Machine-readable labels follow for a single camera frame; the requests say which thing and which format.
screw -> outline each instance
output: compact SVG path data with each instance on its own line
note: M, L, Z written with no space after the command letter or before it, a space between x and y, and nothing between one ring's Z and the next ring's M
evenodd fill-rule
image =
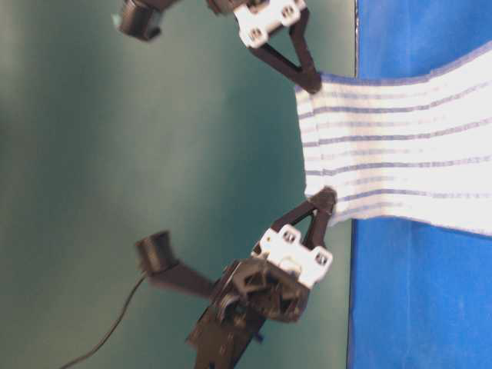
M258 40L261 37L261 30L259 28L253 28L251 32L249 32L249 38L254 41Z
M326 265L326 263L328 262L328 258L322 253L319 253L318 255L316 255L316 262L319 265Z
M291 232L285 232L284 240L286 240L289 244L291 244L292 242L294 242L295 236Z
M289 18L294 14L294 8L290 5L282 9L282 17Z

cloth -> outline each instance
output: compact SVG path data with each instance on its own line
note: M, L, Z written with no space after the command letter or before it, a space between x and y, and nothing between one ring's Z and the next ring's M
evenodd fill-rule
M331 224L395 216L492 234L492 42L415 78L323 74L298 89L307 196L337 192Z

robotic arm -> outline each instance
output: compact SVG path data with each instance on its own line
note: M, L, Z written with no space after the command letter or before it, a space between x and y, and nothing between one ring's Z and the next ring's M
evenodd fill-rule
M178 0L125 0L117 21L122 33L148 42L161 33L165 11ZM304 0L207 0L216 14L234 13L239 37L250 52L311 94L321 89L321 76L314 67L304 39L309 11ZM268 44L283 27L289 28L300 65L295 65Z
M195 369L233 369L267 319L295 322L313 286L326 275L333 256L324 246L336 194L324 188L277 219L251 256L233 261L215 283L178 261L167 232L137 243L141 266L152 284L210 301L187 342L197 350ZM311 217L306 237L294 225Z

black plastic part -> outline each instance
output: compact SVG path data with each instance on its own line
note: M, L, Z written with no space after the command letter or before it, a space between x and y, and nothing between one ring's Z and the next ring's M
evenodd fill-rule
M287 214L281 216L270 228L279 232L286 224L296 225L303 219L311 217L311 223L303 240L303 245L311 250L316 246L325 247L324 234L336 202L337 193L332 188L325 187Z
M160 288L210 298L213 283L175 258L166 231L146 237L136 244L142 269L152 284Z
M168 231L143 238L135 246L140 255L141 266L148 274L166 271L178 263L171 249Z
M298 321L308 304L310 290L297 277L260 259L241 261L232 276L234 293L259 314L275 321Z
M186 340L197 349L194 369L234 368L264 321L251 309L232 311L225 321L219 321L214 307L207 307Z
M119 31L141 41L150 41L161 33L161 11L138 0L125 0L120 12Z
M295 65L269 44L262 45L260 48L249 48L249 51L310 94L314 94L321 90L321 75L314 67L313 58L304 38L308 20L309 10L305 8L301 11L299 21L289 28L289 36L301 65Z
M195 369L232 369L266 318L296 321L309 289L279 267L259 258L234 261L215 285L212 304L187 342L197 349Z
M239 5L247 4L251 0L207 0L208 7L215 14L227 15L232 13Z
M312 203L316 209L331 215L333 213L333 208L337 203L337 192L335 192L333 188L325 187L317 194L311 196L308 201Z

blue stripe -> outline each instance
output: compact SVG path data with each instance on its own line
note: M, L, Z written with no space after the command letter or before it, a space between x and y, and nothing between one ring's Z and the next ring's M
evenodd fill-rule
M492 84L492 81L486 81L483 83L480 83L479 85L472 86L467 89L467 93L476 91L480 88L485 88L488 87ZM434 93L436 91L439 91L441 89L445 89L445 87L440 86L437 88L432 88L427 91L423 92L418 92L418 93L401 93L401 94L361 94L361 93L355 93L355 92L339 92L339 91L322 91L321 96L324 98L345 98L345 99L351 99L351 100L391 100L391 99L399 99L399 98L414 98L414 97L422 97L426 95L430 95L431 93ZM298 104L303 104L306 102L309 102L312 100L311 96L308 96L306 98L300 98L298 100Z
M476 85L466 90L460 92L459 94L451 95L446 98L442 98L441 100L432 101L430 104L426 105L416 105L409 106L406 108L355 108L353 106L324 106L321 108L313 109L313 112L308 112L299 115L299 120L303 120L308 117L312 117L318 113L325 112L347 112L347 113L357 113L357 114L388 114L388 113L406 113L410 111L423 111L429 110L431 108L435 108L437 106L447 104L448 102L458 100L466 95L469 95L472 92L476 92L481 88L486 88L490 86L490 82L484 82L480 85Z
M359 136L343 136L333 138L322 138L319 141L303 142L304 148L313 148L319 145L332 145L340 142L359 142L359 141L407 141L417 140L424 138L434 138L445 135L452 135L455 133L461 133L469 131L474 128L483 127L489 125L492 122L492 118L486 118L482 121L473 121L465 125L459 125L457 127L447 128L440 131L430 133L419 133L417 135L359 135Z
M467 199L470 199L470 198L490 198L490 197L492 197L492 193L483 193L483 194L469 193L469 192L438 193L438 192L427 192L427 191L400 190L400 189L394 189L394 188L382 188L382 189L378 189L378 190L361 192L360 194L351 194L349 196L339 198L337 201L338 202L353 201L353 200L358 200L360 198L368 198L370 196L375 196L375 195L379 195L379 194L407 194L407 195L413 195L413 196L427 196L427 197L431 197L431 198L440 198L440 199L449 199L449 198L467 198Z
M346 173L348 171L360 171L365 169L377 169L377 168L442 168L451 167L455 165L468 165L468 164L480 164L492 159L492 155L483 157L465 158L449 161L425 161L420 163L403 163L403 162L381 162L381 163L365 163L357 165L348 165L337 169L324 169L323 171L305 171L306 175L311 176L334 176L340 173Z

